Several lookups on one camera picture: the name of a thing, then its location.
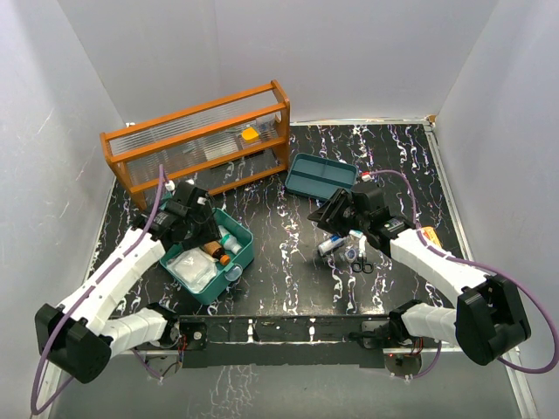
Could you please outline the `white blue ointment tube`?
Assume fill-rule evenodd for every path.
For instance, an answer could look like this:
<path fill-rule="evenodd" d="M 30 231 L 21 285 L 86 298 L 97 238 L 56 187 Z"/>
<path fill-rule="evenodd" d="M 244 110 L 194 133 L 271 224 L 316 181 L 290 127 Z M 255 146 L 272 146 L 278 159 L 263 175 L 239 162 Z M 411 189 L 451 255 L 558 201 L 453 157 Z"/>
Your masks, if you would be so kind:
<path fill-rule="evenodd" d="M 338 237 L 336 235 L 333 235 L 321 242 L 317 246 L 317 251 L 321 257 L 326 257 L 328 254 L 342 247 L 345 241 L 345 237 Z"/>

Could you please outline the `dark teal divider tray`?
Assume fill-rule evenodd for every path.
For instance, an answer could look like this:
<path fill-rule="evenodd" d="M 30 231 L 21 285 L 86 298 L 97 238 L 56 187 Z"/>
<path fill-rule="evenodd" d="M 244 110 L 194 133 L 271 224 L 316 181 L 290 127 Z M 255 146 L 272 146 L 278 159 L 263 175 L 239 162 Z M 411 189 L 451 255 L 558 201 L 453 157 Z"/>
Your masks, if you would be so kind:
<path fill-rule="evenodd" d="M 288 171 L 285 188 L 299 196 L 327 201 L 338 189 L 351 189 L 358 168 L 317 155 L 298 153 Z"/>

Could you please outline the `brown medicine bottle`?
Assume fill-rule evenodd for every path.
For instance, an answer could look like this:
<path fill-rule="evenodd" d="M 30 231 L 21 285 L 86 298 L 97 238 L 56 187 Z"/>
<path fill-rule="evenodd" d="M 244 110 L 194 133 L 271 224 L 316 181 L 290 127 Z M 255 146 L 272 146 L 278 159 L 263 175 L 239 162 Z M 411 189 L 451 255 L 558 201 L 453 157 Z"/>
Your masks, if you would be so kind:
<path fill-rule="evenodd" d="M 222 266 L 227 266 L 231 262 L 231 257 L 227 255 L 224 247 L 218 241 L 204 244 L 202 249 L 209 256 L 216 259 Z"/>

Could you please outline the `small tape roll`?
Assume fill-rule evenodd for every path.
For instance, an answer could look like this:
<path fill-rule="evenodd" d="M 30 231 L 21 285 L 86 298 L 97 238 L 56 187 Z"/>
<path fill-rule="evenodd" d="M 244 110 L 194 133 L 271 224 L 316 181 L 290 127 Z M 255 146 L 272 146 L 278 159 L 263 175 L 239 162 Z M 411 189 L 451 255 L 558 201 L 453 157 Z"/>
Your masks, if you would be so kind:
<path fill-rule="evenodd" d="M 344 259 L 349 263 L 354 263 L 358 256 L 359 250 L 355 247 L 348 247 L 343 253 Z"/>

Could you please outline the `white green-labelled bottle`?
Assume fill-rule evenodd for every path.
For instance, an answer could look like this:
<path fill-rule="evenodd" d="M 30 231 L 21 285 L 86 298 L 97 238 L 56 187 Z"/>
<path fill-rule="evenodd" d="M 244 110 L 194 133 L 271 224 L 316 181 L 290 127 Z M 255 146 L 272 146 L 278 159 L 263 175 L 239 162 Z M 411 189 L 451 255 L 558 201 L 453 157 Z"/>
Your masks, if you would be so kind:
<path fill-rule="evenodd" d="M 218 226 L 221 239 L 219 243 L 226 250 L 230 251 L 234 255 L 237 255 L 243 249 L 243 246 L 239 243 L 237 238 L 229 232 L 223 225 Z"/>

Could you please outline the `clear bag of gauze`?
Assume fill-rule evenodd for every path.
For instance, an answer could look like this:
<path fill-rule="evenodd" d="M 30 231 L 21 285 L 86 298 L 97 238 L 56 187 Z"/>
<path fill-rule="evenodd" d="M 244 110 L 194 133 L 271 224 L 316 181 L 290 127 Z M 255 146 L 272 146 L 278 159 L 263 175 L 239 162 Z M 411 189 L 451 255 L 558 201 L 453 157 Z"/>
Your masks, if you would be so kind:
<path fill-rule="evenodd" d="M 200 293 L 217 276 L 214 258 L 199 248 L 184 251 L 166 265 L 189 291 Z"/>

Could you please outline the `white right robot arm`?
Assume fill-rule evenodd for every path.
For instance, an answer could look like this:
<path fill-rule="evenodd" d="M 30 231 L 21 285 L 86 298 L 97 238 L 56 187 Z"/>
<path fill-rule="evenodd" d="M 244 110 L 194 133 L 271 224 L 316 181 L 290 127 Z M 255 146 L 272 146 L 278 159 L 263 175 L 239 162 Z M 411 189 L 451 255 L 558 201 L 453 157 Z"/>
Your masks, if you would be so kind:
<path fill-rule="evenodd" d="M 413 299 L 392 310 L 370 338 L 402 347 L 423 337 L 442 340 L 485 366 L 530 337 L 528 316 L 511 280 L 458 263 L 451 253 L 428 244 L 411 221 L 390 213 L 377 186 L 339 188 L 308 220 L 338 237 L 361 232 L 372 248 L 412 269 L 452 302 L 444 308 Z"/>

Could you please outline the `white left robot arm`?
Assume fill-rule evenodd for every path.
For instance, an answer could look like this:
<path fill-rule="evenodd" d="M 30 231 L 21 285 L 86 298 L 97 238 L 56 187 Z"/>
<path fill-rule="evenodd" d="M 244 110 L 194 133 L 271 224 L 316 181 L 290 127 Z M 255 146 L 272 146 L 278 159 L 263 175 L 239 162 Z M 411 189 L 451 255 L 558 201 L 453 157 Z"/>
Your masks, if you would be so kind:
<path fill-rule="evenodd" d="M 116 355 L 144 343 L 173 347 L 177 316 L 156 303 L 112 320 L 120 301 L 174 245 L 185 250 L 217 240 L 210 195 L 181 181 L 160 203 L 139 213 L 100 268 L 57 306 L 43 304 L 34 321 L 42 358 L 81 383 L 97 378 Z"/>

